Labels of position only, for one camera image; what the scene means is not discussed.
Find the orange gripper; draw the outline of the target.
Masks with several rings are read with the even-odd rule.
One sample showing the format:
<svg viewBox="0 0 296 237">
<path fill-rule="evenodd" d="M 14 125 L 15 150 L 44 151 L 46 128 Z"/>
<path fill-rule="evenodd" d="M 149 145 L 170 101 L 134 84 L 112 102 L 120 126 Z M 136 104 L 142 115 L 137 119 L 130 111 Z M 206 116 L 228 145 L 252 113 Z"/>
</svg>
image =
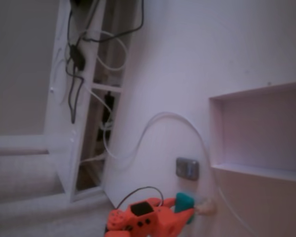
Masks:
<svg viewBox="0 0 296 237">
<path fill-rule="evenodd" d="M 128 231 L 132 237 L 177 237 L 181 225 L 192 222 L 194 208 L 174 213 L 175 198 L 149 198 L 128 206 Z"/>
</svg>

